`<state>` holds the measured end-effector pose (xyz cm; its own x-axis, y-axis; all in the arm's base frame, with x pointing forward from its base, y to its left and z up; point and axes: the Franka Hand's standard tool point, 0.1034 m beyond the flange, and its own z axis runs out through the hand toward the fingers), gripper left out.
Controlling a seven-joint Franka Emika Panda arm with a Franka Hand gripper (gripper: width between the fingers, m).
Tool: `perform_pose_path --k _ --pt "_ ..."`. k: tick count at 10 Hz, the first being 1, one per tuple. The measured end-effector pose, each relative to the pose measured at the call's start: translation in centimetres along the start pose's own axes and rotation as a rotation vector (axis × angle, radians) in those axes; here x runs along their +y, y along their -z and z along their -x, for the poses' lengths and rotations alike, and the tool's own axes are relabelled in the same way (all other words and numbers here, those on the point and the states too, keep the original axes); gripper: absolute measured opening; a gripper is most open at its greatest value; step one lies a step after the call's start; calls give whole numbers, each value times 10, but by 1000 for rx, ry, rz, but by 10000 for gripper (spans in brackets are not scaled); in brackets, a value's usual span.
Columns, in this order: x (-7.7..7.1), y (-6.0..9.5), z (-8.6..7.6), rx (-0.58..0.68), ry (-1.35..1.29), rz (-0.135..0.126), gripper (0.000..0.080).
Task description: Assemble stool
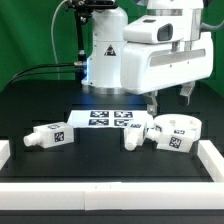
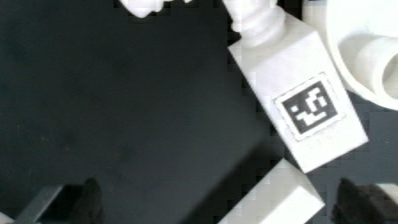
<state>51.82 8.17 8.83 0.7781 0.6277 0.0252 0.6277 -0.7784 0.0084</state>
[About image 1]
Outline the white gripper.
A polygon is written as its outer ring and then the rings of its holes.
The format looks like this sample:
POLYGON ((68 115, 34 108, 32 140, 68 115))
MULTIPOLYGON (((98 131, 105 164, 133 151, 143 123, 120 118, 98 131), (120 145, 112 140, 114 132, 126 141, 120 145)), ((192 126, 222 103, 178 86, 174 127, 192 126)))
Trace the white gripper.
POLYGON ((213 69, 213 41, 203 32, 186 51, 180 43, 177 51, 167 44, 128 43, 121 58, 121 85, 133 94, 144 94, 147 113, 157 115, 156 90, 183 84, 178 103, 188 106, 196 80, 207 78, 213 69))

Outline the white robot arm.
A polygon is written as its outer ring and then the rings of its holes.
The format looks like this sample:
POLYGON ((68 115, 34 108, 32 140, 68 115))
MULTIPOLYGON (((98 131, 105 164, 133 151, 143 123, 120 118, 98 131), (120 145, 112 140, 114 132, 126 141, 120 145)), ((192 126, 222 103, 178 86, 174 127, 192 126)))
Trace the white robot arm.
POLYGON ((93 13, 93 51, 85 90, 145 97, 157 113, 157 92, 180 85, 187 105, 197 80, 213 68, 213 42, 201 22, 203 0, 139 0, 147 14, 130 23, 121 8, 93 13))

